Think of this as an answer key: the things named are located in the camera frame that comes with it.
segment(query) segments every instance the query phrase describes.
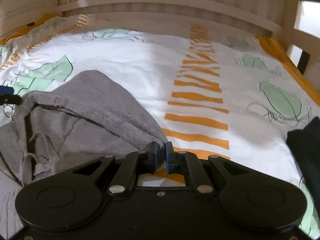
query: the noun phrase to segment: mattress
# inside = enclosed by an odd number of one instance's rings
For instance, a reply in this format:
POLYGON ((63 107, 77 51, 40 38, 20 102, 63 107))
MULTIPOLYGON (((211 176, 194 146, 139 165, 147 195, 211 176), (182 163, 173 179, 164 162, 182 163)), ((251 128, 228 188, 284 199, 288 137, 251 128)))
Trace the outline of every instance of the mattress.
MULTIPOLYGON (((320 115, 320 97, 275 40, 159 19, 48 18, 3 42, 2 85, 22 96, 99 70, 136 98, 176 151, 220 155, 299 187, 308 200, 300 227, 319 237, 312 197, 285 140, 320 115)), ((0 125, 13 115, 14 106, 4 105, 0 125)), ((10 237, 21 228, 8 212, 21 187, 1 162, 0 176, 12 188, 1 195, 8 204, 1 207, 0 234, 10 237)), ((162 170, 139 183, 179 186, 183 180, 162 170)))

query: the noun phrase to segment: black cloth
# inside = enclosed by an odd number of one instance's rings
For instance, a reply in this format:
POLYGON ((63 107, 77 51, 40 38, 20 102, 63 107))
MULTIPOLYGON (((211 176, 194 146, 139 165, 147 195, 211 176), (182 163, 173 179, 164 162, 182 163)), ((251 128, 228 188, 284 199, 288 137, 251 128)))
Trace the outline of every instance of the black cloth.
POLYGON ((315 117, 303 130, 288 132, 289 146, 320 214, 320 119, 315 117))

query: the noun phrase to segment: black plastic mount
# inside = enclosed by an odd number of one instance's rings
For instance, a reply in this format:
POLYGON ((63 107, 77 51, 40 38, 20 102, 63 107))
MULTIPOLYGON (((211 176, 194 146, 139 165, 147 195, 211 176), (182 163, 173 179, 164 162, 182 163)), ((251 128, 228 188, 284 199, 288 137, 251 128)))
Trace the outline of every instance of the black plastic mount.
POLYGON ((136 185, 161 165, 155 142, 122 160, 106 155, 23 188, 15 205, 25 228, 12 240, 310 239, 297 228, 307 202, 294 185, 219 156, 174 152, 170 142, 164 149, 167 172, 185 187, 136 185))

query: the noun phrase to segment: wooden bed frame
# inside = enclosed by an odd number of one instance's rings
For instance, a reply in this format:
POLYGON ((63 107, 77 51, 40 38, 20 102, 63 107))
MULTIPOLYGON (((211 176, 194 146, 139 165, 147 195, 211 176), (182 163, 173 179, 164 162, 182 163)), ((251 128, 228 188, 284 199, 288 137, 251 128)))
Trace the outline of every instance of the wooden bed frame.
POLYGON ((299 0, 0 0, 0 38, 52 12, 201 24, 234 34, 275 37, 286 51, 291 45, 300 47, 310 54, 305 77, 320 90, 320 39, 294 28, 299 4, 299 0))

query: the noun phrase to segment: black round disc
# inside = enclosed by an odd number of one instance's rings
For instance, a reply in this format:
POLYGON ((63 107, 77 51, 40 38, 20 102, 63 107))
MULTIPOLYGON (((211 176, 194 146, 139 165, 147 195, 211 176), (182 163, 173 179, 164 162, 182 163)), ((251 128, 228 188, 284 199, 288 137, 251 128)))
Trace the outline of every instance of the black round disc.
POLYGON ((23 224, 40 231, 60 232, 88 220, 101 202, 100 190, 90 179, 70 172, 23 188, 15 206, 23 224))
POLYGON ((297 187, 267 175, 233 176, 219 200, 231 219, 262 231, 296 225, 307 207, 306 198, 297 187))

